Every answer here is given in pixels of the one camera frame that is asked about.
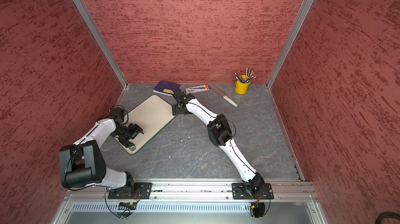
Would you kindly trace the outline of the beige cutting board green rim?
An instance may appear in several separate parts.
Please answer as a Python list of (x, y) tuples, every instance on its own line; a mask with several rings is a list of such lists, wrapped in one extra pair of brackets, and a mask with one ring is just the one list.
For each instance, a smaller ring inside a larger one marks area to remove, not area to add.
[(125, 120), (128, 121), (127, 125), (137, 124), (143, 129), (144, 133), (139, 133), (134, 139), (129, 140), (132, 146), (124, 147), (124, 149), (129, 154), (139, 152), (174, 118), (172, 105), (159, 96), (150, 96), (125, 116)]

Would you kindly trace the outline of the knife with cream handle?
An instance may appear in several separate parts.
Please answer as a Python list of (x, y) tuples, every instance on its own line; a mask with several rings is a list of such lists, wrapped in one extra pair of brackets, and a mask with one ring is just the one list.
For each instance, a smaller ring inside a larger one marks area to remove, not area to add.
[(229, 102), (231, 105), (233, 105), (234, 107), (238, 107), (238, 105), (228, 97), (228, 95), (222, 91), (221, 89), (219, 89), (217, 86), (215, 85), (210, 85), (210, 87), (212, 88), (213, 91), (217, 92), (220, 96), (222, 96), (227, 102)]

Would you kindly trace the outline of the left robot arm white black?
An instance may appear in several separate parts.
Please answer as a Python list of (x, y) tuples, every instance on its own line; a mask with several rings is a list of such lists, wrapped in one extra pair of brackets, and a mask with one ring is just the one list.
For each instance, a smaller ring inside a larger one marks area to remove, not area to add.
[(101, 146), (107, 138), (114, 137), (124, 148), (133, 151), (131, 142), (143, 129), (128, 123), (128, 112), (121, 105), (109, 110), (79, 140), (59, 150), (61, 185), (71, 191), (88, 187), (103, 187), (109, 190), (111, 199), (134, 198), (137, 186), (128, 172), (118, 172), (107, 167)]

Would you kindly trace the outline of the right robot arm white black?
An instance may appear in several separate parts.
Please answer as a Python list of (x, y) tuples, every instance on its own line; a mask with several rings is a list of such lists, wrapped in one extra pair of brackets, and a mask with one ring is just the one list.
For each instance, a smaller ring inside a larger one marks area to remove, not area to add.
[(238, 170), (246, 194), (251, 199), (259, 199), (263, 195), (265, 181), (239, 150), (227, 118), (223, 114), (213, 113), (202, 105), (195, 96), (185, 94), (179, 88), (174, 89), (172, 95), (177, 102), (172, 106), (172, 113), (174, 115), (193, 114), (198, 117), (206, 125), (211, 143), (221, 148)]

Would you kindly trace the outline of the dark blue notebook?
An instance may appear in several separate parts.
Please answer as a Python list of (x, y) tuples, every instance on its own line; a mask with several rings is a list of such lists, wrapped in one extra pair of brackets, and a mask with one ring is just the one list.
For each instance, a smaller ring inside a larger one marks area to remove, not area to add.
[(174, 93), (174, 89), (180, 89), (181, 84), (177, 84), (174, 82), (169, 82), (169, 81), (164, 81), (161, 80), (154, 88), (153, 92), (154, 93), (159, 93), (161, 95), (166, 95), (166, 96), (171, 96)]

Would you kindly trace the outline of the white toothpaste box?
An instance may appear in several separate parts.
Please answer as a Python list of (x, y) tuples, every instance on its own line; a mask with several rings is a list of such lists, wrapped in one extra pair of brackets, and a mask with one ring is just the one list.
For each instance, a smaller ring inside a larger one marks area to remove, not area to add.
[(194, 94), (194, 93), (205, 92), (205, 91), (209, 91), (209, 90), (211, 90), (211, 87), (209, 85), (200, 85), (200, 86), (185, 88), (185, 93), (186, 94)]

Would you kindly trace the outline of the yellow pen cup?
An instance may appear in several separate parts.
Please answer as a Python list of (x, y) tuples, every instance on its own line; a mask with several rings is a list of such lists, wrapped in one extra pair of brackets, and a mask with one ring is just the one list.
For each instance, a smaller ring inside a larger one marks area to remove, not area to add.
[(247, 75), (242, 75), (241, 78), (236, 78), (235, 91), (237, 94), (244, 95), (247, 93), (250, 86), (250, 81)]

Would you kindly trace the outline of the pens in cup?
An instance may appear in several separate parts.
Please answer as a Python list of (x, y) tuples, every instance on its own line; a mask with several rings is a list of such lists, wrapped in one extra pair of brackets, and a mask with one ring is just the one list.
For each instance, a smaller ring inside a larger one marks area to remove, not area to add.
[(254, 70), (251, 68), (246, 68), (244, 74), (237, 70), (234, 72), (234, 75), (236, 81), (243, 84), (250, 84), (250, 82), (256, 78), (256, 76), (254, 75)]

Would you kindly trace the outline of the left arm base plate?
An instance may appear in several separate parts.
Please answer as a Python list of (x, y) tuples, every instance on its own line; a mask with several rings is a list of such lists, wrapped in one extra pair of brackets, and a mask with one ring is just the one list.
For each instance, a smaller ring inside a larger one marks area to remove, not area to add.
[(124, 186), (112, 189), (108, 193), (108, 199), (112, 200), (148, 200), (150, 198), (153, 184), (151, 182), (135, 182), (132, 187)]

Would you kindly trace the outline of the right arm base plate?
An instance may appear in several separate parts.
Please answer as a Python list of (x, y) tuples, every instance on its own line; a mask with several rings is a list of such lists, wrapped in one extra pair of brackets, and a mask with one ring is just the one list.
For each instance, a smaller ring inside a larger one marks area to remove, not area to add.
[(234, 200), (273, 200), (275, 198), (270, 183), (265, 183), (260, 193), (253, 197), (248, 194), (244, 183), (233, 183), (231, 187)]

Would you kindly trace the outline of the aluminium front rail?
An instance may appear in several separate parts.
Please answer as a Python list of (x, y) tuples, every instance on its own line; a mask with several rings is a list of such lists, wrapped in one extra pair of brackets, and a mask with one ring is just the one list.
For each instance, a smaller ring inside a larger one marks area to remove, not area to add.
[[(153, 184), (150, 198), (138, 200), (140, 203), (151, 202), (268, 202), (269, 200), (234, 200), (232, 195), (235, 179), (139, 179), (135, 182)], [(271, 202), (312, 202), (317, 203), (314, 184), (299, 180), (268, 179), (274, 193)], [(119, 201), (137, 201), (124, 199)]]

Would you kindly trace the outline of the left aluminium corner post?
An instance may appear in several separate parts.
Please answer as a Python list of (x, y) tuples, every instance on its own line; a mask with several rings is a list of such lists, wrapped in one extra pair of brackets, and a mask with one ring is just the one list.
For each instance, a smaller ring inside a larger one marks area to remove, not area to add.
[(123, 72), (119, 68), (110, 48), (108, 47), (104, 37), (101, 34), (101, 31), (97, 27), (93, 17), (91, 16), (87, 6), (85, 5), (84, 1), (83, 0), (72, 0), (72, 1), (75, 4), (76, 8), (78, 9), (82, 18), (84, 19), (86, 25), (88, 26), (92, 36), (96, 40), (100, 49), (102, 50), (109, 65), (111, 66), (112, 70), (114, 71), (115, 75), (117, 76), (118, 80), (120, 81), (123, 89), (126, 90), (129, 84), (128, 84)]

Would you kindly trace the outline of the aluminium corner post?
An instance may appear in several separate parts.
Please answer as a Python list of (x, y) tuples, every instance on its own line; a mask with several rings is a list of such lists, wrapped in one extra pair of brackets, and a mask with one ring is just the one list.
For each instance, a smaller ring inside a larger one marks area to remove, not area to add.
[(118, 80), (120, 81), (123, 89), (126, 90), (129, 84), (128, 84), (123, 72), (119, 68), (110, 48), (108, 47), (104, 37), (101, 34), (101, 31), (97, 27), (93, 17), (91, 16), (87, 6), (85, 5), (84, 1), (83, 0), (72, 0), (72, 1), (75, 4), (76, 8), (78, 9), (82, 18), (84, 19), (86, 25), (88, 26), (92, 36), (96, 40), (100, 49), (102, 50), (109, 65), (111, 66), (112, 70), (114, 71), (115, 75), (117, 76)]
[(271, 90), (273, 87), (273, 84), (278, 77), (278, 74), (285, 62), (286, 57), (288, 56), (292, 45), (294, 44), (294, 41), (302, 28), (302, 25), (308, 15), (308, 12), (313, 4), (314, 0), (303, 0), (301, 7), (297, 13), (297, 16), (295, 18), (295, 21), (291, 27), (291, 30), (288, 34), (288, 37), (286, 39), (286, 42), (282, 48), (282, 51), (277, 59), (277, 62), (271, 72), (271, 75), (266, 83), (266, 87), (268, 90)]

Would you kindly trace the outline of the right aluminium corner post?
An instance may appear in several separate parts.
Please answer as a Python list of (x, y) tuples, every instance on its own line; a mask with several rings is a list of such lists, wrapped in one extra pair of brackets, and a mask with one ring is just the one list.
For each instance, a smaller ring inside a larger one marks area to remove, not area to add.
[(271, 72), (271, 75), (266, 83), (266, 87), (268, 90), (271, 90), (273, 87), (273, 84), (278, 77), (278, 74), (285, 62), (286, 57), (288, 56), (292, 45), (294, 44), (294, 41), (302, 28), (302, 25), (308, 15), (308, 12), (313, 4), (314, 0), (303, 0), (301, 7), (297, 13), (297, 16), (295, 18), (295, 21), (291, 27), (291, 30), (288, 34), (288, 37), (286, 39), (286, 42), (282, 48), (282, 51), (277, 59), (277, 62)]

